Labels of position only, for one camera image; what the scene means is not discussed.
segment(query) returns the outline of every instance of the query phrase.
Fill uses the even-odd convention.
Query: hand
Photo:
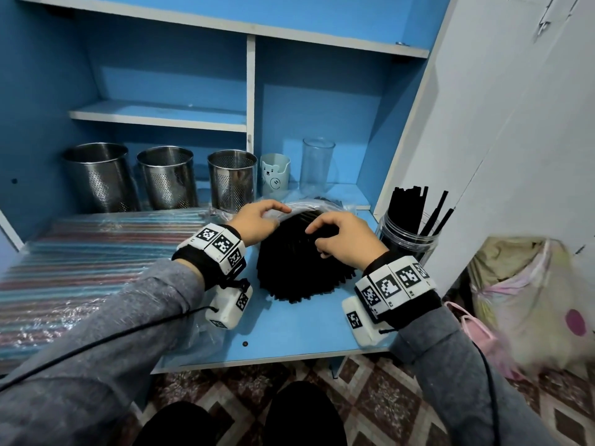
[[[364,270],[388,248],[378,239],[365,220],[346,211],[330,211],[314,219],[306,233],[311,234],[324,224],[338,226],[338,235],[319,238],[315,244],[323,258],[332,255],[340,262]]]
[[[261,242],[279,226],[277,219],[263,219],[262,215],[269,210],[284,213],[292,212],[287,205],[276,200],[261,200],[260,202],[244,205],[227,225],[234,227],[246,247]]]

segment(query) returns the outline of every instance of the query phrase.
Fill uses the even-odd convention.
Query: wrist tracker
[[[390,252],[378,260],[386,262],[387,258],[390,259]],[[439,307],[435,288],[435,282],[412,256],[371,265],[355,284],[357,296],[342,302],[355,340],[363,347],[377,345],[390,332]]]
[[[228,225],[208,224],[183,241],[172,260],[184,259],[200,270],[205,291],[215,287],[215,297],[205,318],[214,326],[234,329],[252,296],[247,279],[235,278],[246,268],[246,246],[240,234]]]

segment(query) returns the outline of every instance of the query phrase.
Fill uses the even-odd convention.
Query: black cable
[[[58,363],[61,363],[62,361],[67,360],[71,357],[74,357],[75,355],[78,355],[82,352],[88,351],[89,349],[93,349],[93,347],[95,347],[95,346],[108,343],[110,341],[113,341],[114,339],[125,337],[126,335],[133,334],[140,330],[148,329],[150,327],[155,327],[156,325],[164,324],[166,322],[174,321],[176,319],[181,319],[188,315],[192,315],[193,313],[200,312],[201,310],[206,310],[207,308],[210,308],[215,313],[217,313],[219,311],[219,308],[215,308],[215,307],[211,307],[211,306],[195,308],[194,310],[187,311],[186,313],[179,313],[177,315],[164,317],[163,319],[158,319],[157,321],[147,322],[147,323],[137,325],[135,327],[131,327],[129,329],[123,330],[121,332],[117,332],[117,333],[112,334],[108,337],[98,339],[97,341],[93,341],[93,343],[89,343],[84,346],[78,347],[77,349],[74,349],[64,355],[61,355],[53,360],[48,361],[47,363],[44,363],[43,365],[35,367],[31,371],[28,371],[25,374],[19,375],[18,377],[14,378],[10,382],[4,383],[4,385],[0,386],[0,392],[9,389],[10,387],[12,387],[13,385],[16,385],[17,383],[23,382],[25,379],[28,379],[29,377],[37,374],[38,372],[44,371],[49,367],[57,365]]]
[[[483,354],[478,345],[473,343],[480,352],[481,359],[484,361],[487,373],[487,385],[490,391],[491,398],[491,421],[494,426],[494,446],[500,446],[500,416],[498,415],[498,400],[496,399],[496,389],[494,387],[494,377],[491,374],[490,365],[487,363],[486,356]]]

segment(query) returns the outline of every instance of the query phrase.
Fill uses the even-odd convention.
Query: glass cup
[[[302,145],[299,187],[305,194],[323,194],[335,143],[324,138],[306,138]]]

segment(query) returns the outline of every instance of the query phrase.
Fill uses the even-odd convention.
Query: blue cabinet
[[[337,143],[333,194],[374,206],[449,0],[0,0],[0,209],[23,239],[77,212],[60,153]]]

